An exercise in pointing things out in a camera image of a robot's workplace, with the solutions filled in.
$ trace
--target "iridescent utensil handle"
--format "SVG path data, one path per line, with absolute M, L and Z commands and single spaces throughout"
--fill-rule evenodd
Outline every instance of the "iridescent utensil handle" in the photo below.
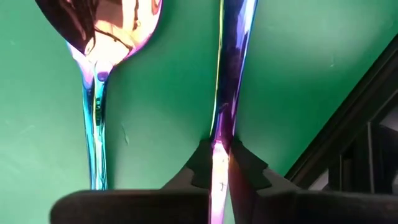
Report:
M 213 141 L 211 224 L 223 222 L 229 147 L 234 136 L 243 66 L 256 6 L 257 0 L 221 0 L 216 96 L 210 131 Z
M 88 168 L 91 190 L 106 190 L 105 108 L 106 84 L 113 65 L 91 63 L 76 48 L 68 45 L 78 62 L 83 79 L 83 114 L 85 120 Z

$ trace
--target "black holder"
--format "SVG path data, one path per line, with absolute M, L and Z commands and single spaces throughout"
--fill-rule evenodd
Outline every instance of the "black holder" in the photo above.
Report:
M 209 223 L 211 158 L 211 141 L 203 140 L 162 189 L 70 194 L 53 206 L 50 222 Z M 398 197 L 301 190 L 236 139 L 228 175 L 236 224 L 398 223 Z

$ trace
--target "green wall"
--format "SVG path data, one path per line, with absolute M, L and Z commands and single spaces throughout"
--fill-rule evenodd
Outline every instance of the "green wall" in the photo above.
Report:
M 147 47 L 114 71 L 112 186 L 161 187 L 208 135 L 218 13 L 165 0 Z M 57 198 L 88 188 L 79 69 L 33 0 L 0 1 L 0 28 L 0 223 L 45 223 Z M 396 0 L 260 0 L 237 134 L 285 174 L 397 31 Z

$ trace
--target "rainbow metal utensil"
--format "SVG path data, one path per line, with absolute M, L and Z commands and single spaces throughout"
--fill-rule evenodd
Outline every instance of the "rainbow metal utensil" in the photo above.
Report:
M 111 70 L 140 50 L 159 21 L 162 0 L 36 0 L 67 41 L 83 77 L 90 188 L 106 190 L 105 104 Z
M 257 0 L 221 0 L 213 141 L 211 223 L 223 222 L 228 186 L 228 153 L 235 130 L 243 66 Z

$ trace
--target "spoon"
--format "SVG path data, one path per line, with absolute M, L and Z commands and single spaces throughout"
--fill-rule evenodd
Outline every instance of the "spoon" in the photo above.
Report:
M 223 222 L 229 148 L 234 136 L 243 66 L 257 0 L 221 0 L 213 145 L 211 224 Z
M 105 104 L 112 69 L 149 40 L 162 0 L 36 0 L 67 41 L 83 77 L 90 189 L 106 190 Z

